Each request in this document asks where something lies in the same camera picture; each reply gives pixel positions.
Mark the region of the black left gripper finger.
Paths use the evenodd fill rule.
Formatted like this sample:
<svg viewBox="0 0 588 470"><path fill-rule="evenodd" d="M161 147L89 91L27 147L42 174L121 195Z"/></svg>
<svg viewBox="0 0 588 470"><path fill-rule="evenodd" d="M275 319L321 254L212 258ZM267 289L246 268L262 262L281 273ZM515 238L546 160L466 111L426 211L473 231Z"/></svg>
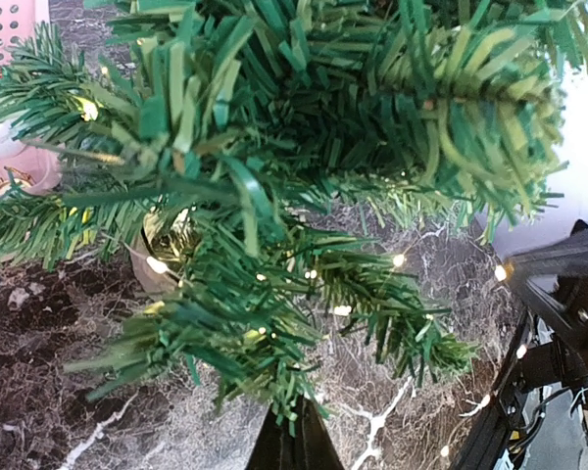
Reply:
<svg viewBox="0 0 588 470"><path fill-rule="evenodd" d="M246 470L344 470L316 403L298 397L294 412L280 422L267 412Z"/></svg>

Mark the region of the small green christmas tree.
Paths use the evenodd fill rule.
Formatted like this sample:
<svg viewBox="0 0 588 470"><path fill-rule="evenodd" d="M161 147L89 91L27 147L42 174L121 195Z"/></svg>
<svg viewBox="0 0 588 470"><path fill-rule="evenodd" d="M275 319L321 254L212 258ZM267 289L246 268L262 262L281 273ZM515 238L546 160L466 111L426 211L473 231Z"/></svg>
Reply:
<svg viewBox="0 0 588 470"><path fill-rule="evenodd" d="M362 202L413 222L542 212L564 168L564 71L588 73L588 1L120 1L111 43L132 71L40 25L13 64L30 80L24 142L58 156L59 186L0 198L0 260L51 267L131 243L149 212L189 209L182 286L73 362L98 400L176 364L294 421L322 339L305 298L363 332L377 362L420 378L467 370L472 345L370 240L304 212Z"/></svg>

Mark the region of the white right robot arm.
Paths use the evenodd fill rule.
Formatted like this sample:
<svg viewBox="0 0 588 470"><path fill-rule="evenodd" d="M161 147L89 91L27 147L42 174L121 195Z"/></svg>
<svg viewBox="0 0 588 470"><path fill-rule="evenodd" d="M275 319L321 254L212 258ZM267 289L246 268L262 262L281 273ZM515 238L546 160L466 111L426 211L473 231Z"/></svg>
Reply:
<svg viewBox="0 0 588 470"><path fill-rule="evenodd" d="M588 222L506 258L496 277L526 310L454 469L520 469L552 402L571 394L569 415L588 408Z"/></svg>

